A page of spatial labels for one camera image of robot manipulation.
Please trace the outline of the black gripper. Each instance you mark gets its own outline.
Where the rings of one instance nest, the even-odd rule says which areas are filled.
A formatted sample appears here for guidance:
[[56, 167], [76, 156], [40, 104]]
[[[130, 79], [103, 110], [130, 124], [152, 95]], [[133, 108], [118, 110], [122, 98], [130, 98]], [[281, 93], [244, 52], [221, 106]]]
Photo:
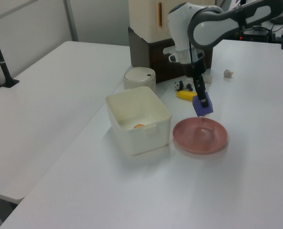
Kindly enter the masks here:
[[205, 83], [202, 74], [206, 71], [204, 51], [198, 51], [196, 55], [190, 55], [185, 51], [181, 59], [181, 65], [187, 77], [193, 78], [195, 92], [197, 93], [202, 107], [208, 107]]

